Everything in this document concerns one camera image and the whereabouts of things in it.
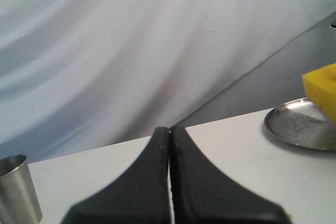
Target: silver plate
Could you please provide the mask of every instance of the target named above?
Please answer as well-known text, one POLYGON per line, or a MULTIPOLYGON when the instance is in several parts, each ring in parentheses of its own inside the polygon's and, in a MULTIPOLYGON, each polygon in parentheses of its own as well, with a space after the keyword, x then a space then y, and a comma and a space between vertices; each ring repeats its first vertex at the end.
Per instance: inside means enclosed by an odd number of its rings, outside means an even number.
POLYGON ((336 151, 336 125, 309 98, 287 102, 271 110, 265 117, 265 127, 286 143, 336 151))

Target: sponge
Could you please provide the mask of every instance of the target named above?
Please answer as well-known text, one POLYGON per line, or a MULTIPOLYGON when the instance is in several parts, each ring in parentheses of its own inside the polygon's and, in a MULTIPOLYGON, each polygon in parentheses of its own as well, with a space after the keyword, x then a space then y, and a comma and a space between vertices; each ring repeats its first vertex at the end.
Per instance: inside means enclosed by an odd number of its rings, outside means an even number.
POLYGON ((303 84, 306 96, 336 124, 336 63, 306 73, 303 84))

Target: white table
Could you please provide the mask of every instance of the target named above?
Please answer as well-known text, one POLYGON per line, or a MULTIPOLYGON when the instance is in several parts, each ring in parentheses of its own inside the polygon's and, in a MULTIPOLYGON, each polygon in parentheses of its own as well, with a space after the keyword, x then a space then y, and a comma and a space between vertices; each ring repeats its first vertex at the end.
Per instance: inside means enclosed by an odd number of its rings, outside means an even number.
MULTIPOLYGON (((281 204, 295 224, 334 223, 336 153, 270 140, 266 111, 189 127, 203 153, 248 189, 281 204)), ((60 223, 68 208, 116 179, 137 158, 149 137, 30 164, 44 214, 60 223)))

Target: white cloth backdrop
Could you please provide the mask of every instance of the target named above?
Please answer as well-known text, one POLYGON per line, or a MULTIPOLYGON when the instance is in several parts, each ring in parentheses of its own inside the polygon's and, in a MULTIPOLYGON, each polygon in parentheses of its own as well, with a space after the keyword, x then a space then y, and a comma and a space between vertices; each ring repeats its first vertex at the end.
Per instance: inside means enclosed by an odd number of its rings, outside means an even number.
POLYGON ((0 157, 37 161, 172 126, 335 4, 0 0, 0 157))

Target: metal cup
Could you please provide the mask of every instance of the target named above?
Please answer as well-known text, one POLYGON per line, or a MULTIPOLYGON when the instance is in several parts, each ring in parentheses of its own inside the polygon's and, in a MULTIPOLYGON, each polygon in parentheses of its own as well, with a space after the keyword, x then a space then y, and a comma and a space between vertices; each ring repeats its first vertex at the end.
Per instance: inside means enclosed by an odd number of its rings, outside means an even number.
POLYGON ((38 224, 42 219, 26 155, 0 160, 0 223, 38 224))

